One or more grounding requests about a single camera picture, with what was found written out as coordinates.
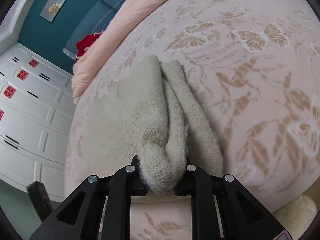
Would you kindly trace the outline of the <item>red garment on bed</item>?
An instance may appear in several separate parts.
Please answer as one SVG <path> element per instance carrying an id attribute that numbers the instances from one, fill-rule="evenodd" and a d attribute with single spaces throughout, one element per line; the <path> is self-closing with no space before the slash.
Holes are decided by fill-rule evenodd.
<path id="1" fill-rule="evenodd" d="M 89 49 L 89 47 L 100 37 L 103 32 L 92 33 L 86 35 L 81 41 L 76 43 L 77 53 L 75 60 L 78 61 L 82 55 Z"/>

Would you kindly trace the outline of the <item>pink butterfly bedspread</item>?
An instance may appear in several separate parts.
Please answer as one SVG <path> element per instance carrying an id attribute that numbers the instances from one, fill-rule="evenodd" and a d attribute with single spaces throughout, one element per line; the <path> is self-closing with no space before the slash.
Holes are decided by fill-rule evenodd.
<path id="1" fill-rule="evenodd" d="M 168 0 L 140 22 L 80 96 L 79 159 L 92 102 L 148 55 L 177 60 L 220 139 L 224 171 L 272 212 L 300 195 L 319 210 L 319 20 L 306 0 Z"/>

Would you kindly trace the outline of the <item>blue upholstered headboard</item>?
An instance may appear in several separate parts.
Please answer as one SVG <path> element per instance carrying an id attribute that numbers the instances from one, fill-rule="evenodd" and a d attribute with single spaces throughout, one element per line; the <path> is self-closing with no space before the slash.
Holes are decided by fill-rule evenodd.
<path id="1" fill-rule="evenodd" d="M 81 20 L 67 41 L 63 52 L 75 60 L 76 44 L 86 35 L 99 33 L 105 30 L 126 0 L 98 0 L 90 11 Z"/>

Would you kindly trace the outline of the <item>cream knit sweater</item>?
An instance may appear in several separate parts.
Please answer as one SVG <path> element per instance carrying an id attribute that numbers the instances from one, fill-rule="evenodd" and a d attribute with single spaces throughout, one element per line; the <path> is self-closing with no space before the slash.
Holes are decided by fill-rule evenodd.
<path id="1" fill-rule="evenodd" d="M 187 161 L 222 175 L 216 134 L 178 61 L 146 57 L 89 108 L 79 159 L 69 159 L 68 186 L 91 174 L 108 176 L 137 156 L 140 175 L 155 194 L 170 191 Z"/>

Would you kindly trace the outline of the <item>white wardrobe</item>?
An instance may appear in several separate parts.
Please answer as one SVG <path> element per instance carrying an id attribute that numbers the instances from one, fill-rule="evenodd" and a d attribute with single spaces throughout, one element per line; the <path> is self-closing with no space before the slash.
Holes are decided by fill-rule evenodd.
<path id="1" fill-rule="evenodd" d="M 39 181 L 63 201 L 72 76 L 20 43 L 1 55 L 1 180 L 25 191 Z"/>

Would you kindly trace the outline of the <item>pink folded duvet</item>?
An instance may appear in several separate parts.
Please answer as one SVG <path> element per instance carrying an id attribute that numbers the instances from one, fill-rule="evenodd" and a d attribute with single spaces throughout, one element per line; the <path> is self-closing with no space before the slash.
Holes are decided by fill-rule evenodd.
<path id="1" fill-rule="evenodd" d="M 77 103 L 101 67 L 127 35 L 167 0 L 126 0 L 107 28 L 73 65 L 73 101 Z"/>

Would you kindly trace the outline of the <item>cream fluffy rug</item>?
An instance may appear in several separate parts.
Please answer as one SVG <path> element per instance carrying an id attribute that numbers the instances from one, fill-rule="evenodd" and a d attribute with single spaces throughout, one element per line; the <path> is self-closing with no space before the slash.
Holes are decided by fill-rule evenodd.
<path id="1" fill-rule="evenodd" d="M 293 239 L 299 239 L 316 217 L 317 207 L 310 197 L 302 194 L 273 215 Z"/>

